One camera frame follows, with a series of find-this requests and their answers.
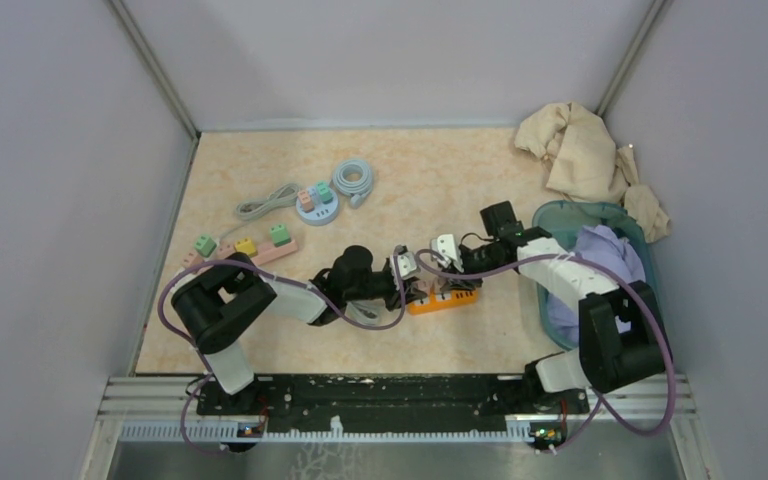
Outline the pink plug adapter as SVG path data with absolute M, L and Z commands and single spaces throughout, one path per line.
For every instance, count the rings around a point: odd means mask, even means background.
M 443 294 L 447 291 L 448 288 L 448 281 L 446 279 L 442 278 L 436 278 L 430 282 L 432 285 L 431 294 L 439 295 Z
M 415 288 L 418 295 L 420 295 L 422 298 L 425 298 L 430 295 L 430 292 L 432 290 L 432 285 L 425 280 L 418 280 L 413 287 Z

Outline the orange power strip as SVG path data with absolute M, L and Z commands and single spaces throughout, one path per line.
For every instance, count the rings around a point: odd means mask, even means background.
M 437 292 L 431 289 L 425 298 L 410 303 L 407 306 L 407 312 L 412 316 L 425 315 L 472 305 L 477 302 L 478 298 L 479 293 L 477 291 Z

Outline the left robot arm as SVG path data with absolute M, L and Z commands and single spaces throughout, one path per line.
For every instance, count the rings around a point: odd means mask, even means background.
M 164 307 L 174 309 L 183 325 L 178 335 L 196 349 L 221 386 L 223 404 L 245 414 L 257 406 L 260 388 L 238 340 L 260 316 L 295 318 L 313 326 L 341 318 L 375 330 L 368 320 L 347 317 L 351 305 L 380 301 L 404 315 L 410 303 L 426 298 L 415 256 L 406 247 L 396 247 L 379 271 L 372 262 L 367 248 L 352 245 L 331 267 L 301 282 L 266 272 L 248 255 L 234 253 L 179 272 L 161 291 L 157 312 L 167 325 Z

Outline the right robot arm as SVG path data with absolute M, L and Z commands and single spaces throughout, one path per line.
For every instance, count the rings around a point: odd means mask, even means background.
M 654 291 L 565 250 L 547 230 L 524 227 L 510 202 L 480 212 L 489 242 L 460 245 L 453 235 L 430 242 L 443 278 L 477 287 L 484 278 L 513 270 L 571 310 L 578 319 L 576 346 L 533 361 L 524 371 L 523 398 L 536 412 L 550 411 L 563 391 L 591 387 L 608 393 L 668 370 Z

